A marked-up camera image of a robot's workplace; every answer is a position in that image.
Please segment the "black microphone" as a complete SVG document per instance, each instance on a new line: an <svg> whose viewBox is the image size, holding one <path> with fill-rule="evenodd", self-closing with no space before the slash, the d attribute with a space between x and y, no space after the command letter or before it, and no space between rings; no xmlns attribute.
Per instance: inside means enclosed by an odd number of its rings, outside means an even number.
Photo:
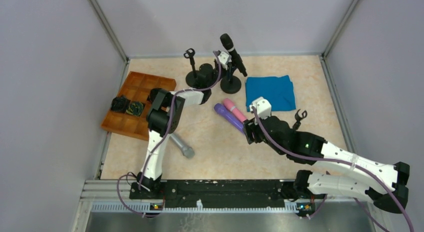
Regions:
<svg viewBox="0 0 424 232"><path fill-rule="evenodd" d="M227 33L224 33L220 36L220 41L222 46L226 49L228 54L231 56L232 64L240 71L240 73L244 77L247 77L248 73L247 73L246 67L243 63L241 56L237 52L231 37Z"/></svg>

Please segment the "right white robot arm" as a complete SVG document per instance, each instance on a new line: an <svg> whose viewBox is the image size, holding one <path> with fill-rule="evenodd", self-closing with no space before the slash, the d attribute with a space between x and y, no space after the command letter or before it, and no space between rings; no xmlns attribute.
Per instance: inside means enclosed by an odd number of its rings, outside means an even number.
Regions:
<svg viewBox="0 0 424 232"><path fill-rule="evenodd" d="M249 144L265 143L295 163L341 173L329 175L300 170L295 179L298 191L357 198L393 214L406 211L410 176L407 163L384 164L361 157L321 136L298 131L276 116L245 120L243 130Z"/></svg>

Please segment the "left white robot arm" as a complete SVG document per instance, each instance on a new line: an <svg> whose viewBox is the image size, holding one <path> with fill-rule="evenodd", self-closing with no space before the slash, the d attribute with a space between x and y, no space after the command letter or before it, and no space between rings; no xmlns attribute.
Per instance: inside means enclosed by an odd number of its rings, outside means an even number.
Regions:
<svg viewBox="0 0 424 232"><path fill-rule="evenodd" d="M236 70L236 66L227 62L218 62L216 81L208 88L187 88L179 91L155 89L152 104L146 116L149 140L146 159L137 176L138 189L154 192L159 189L162 162L170 135L179 125L184 107L202 105L212 94L212 87L222 78L223 73Z"/></svg>

